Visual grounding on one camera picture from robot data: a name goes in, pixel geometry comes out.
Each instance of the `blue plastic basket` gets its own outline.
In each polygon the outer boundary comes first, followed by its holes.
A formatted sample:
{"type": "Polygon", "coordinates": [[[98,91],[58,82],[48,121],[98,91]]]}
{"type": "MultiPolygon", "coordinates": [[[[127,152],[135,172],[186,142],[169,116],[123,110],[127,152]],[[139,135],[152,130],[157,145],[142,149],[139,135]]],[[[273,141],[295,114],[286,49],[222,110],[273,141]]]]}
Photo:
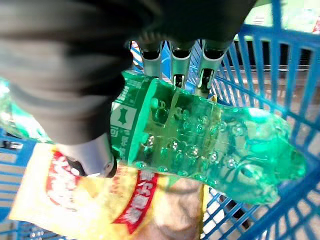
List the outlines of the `blue plastic basket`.
{"type": "MultiPolygon", "coordinates": [[[[238,40],[231,44],[223,59],[211,92],[222,104],[263,108],[287,119],[293,127],[291,143],[306,156],[308,173],[302,180],[279,186],[280,199],[273,205],[234,202],[210,189],[202,239],[320,239],[317,229],[320,226],[320,36],[282,29],[280,5],[280,0],[272,1],[272,27],[242,27],[238,40]],[[246,36],[253,38],[253,53],[248,49],[246,36]],[[286,66],[280,66],[283,46],[288,49],[286,66]],[[301,66],[305,51],[310,59],[307,65],[301,66]]],[[[132,48],[132,51],[139,56],[137,49],[132,48]]],[[[186,86],[190,91],[198,81],[200,53],[197,42],[192,51],[186,86]]],[[[134,61],[133,69],[142,71],[139,57],[134,61]]],[[[170,76],[167,46],[162,51],[162,63],[166,79],[170,76]]],[[[17,156],[6,161],[3,161],[3,155],[0,157],[1,221],[10,210],[35,143],[8,136],[3,131],[0,134],[0,141],[23,144],[20,150],[0,148],[1,154],[17,156]]],[[[8,239],[65,239],[33,224],[9,220],[0,222],[0,239],[3,236],[10,237],[8,239]]]]}

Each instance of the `snack package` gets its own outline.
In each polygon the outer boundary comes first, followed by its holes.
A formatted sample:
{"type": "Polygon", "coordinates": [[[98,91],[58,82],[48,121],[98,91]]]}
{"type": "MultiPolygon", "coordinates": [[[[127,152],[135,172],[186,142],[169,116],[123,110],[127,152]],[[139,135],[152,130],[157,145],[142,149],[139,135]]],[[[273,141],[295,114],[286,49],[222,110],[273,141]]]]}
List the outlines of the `snack package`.
{"type": "Polygon", "coordinates": [[[38,143],[9,218],[80,240],[196,240],[203,186],[118,166],[113,178],[81,177],[51,144],[38,143]]]}

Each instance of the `clear plastic bottle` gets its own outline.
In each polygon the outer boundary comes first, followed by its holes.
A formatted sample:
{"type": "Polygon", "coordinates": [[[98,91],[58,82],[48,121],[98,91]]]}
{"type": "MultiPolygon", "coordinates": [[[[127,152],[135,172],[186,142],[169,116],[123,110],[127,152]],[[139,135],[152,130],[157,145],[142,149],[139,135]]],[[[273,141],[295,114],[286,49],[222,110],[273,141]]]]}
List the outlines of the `clear plastic bottle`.
{"type": "MultiPolygon", "coordinates": [[[[290,126],[277,115],[227,107],[133,72],[123,75],[125,88],[110,119],[112,151],[120,163],[195,179],[252,204],[273,202],[279,183],[305,174],[304,157],[289,143],[290,126]]],[[[17,114],[5,95],[0,101],[11,107],[1,110],[11,121],[1,114],[2,125],[37,139],[16,123],[23,111],[17,114]]],[[[34,127],[42,142],[50,141],[39,124],[34,127]]]]}

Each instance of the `bottle label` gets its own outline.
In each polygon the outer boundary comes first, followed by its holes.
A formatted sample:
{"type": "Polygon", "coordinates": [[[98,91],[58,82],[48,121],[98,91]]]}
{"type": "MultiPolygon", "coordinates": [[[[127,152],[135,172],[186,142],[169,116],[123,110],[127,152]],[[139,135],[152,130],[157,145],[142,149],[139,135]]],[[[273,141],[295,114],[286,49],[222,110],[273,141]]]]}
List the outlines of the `bottle label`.
{"type": "Polygon", "coordinates": [[[112,103],[110,134],[112,148],[119,152],[121,160],[128,159],[138,116],[151,77],[124,72],[125,86],[119,97],[112,103]]]}

